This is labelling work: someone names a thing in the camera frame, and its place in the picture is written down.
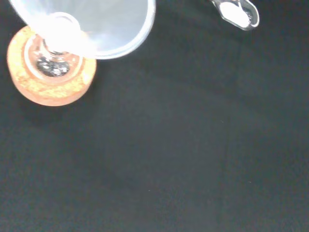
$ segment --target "black tablecloth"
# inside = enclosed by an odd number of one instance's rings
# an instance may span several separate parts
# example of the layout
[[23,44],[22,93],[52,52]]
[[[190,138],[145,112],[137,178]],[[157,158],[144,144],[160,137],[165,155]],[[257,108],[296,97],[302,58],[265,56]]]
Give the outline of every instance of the black tablecloth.
[[309,231],[309,4],[254,3],[246,32],[158,0],[140,48],[49,108],[12,83],[1,1],[0,231]]

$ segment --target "cork stand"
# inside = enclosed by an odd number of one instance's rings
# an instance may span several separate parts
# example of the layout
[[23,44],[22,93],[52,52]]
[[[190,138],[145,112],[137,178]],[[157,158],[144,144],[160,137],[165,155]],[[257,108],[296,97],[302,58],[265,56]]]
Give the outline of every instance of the cork stand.
[[80,69],[73,75],[57,77],[55,83],[48,78],[36,77],[25,62],[25,46],[29,38],[35,35],[29,26],[22,28],[11,40],[8,52],[8,68],[14,85],[29,100],[46,106],[62,106],[81,98],[89,89],[94,78],[97,61],[83,58]]

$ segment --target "white powder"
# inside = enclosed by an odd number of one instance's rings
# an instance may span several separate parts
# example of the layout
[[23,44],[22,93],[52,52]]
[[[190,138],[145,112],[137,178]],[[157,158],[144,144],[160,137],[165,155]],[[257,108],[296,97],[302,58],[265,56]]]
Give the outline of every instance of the white powder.
[[224,18],[234,22],[242,28],[246,28],[250,25],[250,20],[247,14],[240,7],[231,2],[221,3],[220,11]]

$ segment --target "clear plastic scoop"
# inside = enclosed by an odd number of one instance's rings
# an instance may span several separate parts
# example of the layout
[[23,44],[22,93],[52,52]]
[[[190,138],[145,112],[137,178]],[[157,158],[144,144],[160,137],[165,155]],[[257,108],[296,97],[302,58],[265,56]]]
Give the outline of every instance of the clear plastic scoop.
[[211,0],[221,17],[242,30],[251,30],[260,23],[259,12],[249,0]]

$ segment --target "dark fabric surface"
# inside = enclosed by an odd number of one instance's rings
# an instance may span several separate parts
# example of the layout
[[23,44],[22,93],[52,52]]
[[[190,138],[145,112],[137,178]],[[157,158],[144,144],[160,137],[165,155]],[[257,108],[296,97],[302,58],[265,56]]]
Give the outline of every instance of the dark fabric surface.
[[0,231],[309,231],[309,4],[254,3],[245,32],[158,0],[138,50],[48,108],[11,81],[1,1]]

